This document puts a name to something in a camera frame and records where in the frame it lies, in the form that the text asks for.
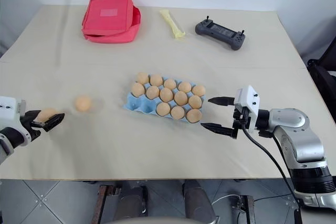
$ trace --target white cable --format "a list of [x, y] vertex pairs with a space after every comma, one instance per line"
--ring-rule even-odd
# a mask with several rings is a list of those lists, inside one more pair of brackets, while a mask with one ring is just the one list
[[223, 197], [221, 197], [221, 198], [215, 200], [214, 202], [211, 203], [211, 205], [213, 205], [214, 203], [220, 201], [221, 199], [224, 199], [224, 198], [227, 198], [227, 197], [230, 197], [230, 196], [235, 196], [235, 197], [238, 197], [238, 198], [240, 199], [240, 196], [237, 195], [237, 194], [229, 194], [229, 195], [225, 195], [225, 196], [223, 196]]

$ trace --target tiled floor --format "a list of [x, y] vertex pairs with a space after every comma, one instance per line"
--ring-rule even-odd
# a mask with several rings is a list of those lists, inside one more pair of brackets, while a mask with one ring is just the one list
[[[253, 195], [254, 199], [288, 193], [281, 179], [199, 180], [211, 202], [228, 194]], [[102, 184], [114, 182], [1, 180], [0, 210], [5, 224], [89, 224], [91, 223], [97, 192]], [[184, 216], [181, 180], [132, 181], [131, 186], [147, 185], [150, 216]], [[225, 198], [214, 204], [221, 224], [236, 223], [238, 211], [232, 206], [235, 198]], [[111, 221], [118, 202], [117, 196], [107, 197], [102, 222]], [[280, 197], [255, 203], [257, 223], [294, 223], [293, 200]], [[239, 223], [246, 223], [240, 214]]]

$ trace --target pink bag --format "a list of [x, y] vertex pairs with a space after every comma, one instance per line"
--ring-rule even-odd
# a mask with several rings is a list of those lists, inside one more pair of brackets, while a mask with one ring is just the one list
[[131, 42], [138, 33], [140, 19], [132, 0], [90, 0], [82, 32], [92, 42]]

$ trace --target pink label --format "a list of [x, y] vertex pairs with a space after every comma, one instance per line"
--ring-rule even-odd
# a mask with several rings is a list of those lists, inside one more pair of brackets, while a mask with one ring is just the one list
[[118, 9], [102, 9], [100, 10], [101, 17], [113, 17], [118, 15]]

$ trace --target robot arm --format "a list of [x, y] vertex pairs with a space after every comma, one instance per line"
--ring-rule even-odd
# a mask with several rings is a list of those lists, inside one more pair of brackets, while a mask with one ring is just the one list
[[234, 105], [233, 129], [204, 123], [218, 134], [237, 137], [242, 125], [262, 137], [273, 137], [294, 184], [294, 194], [302, 206], [336, 210], [336, 189], [320, 139], [309, 127], [309, 118], [296, 109], [259, 109], [259, 96], [251, 87], [240, 89], [236, 97], [212, 98], [218, 105]]
[[0, 97], [0, 164], [14, 153], [18, 146], [25, 146], [41, 135], [38, 130], [46, 132], [58, 125], [64, 114], [56, 114], [45, 123], [35, 122], [40, 110], [25, 113], [26, 102], [11, 97]]

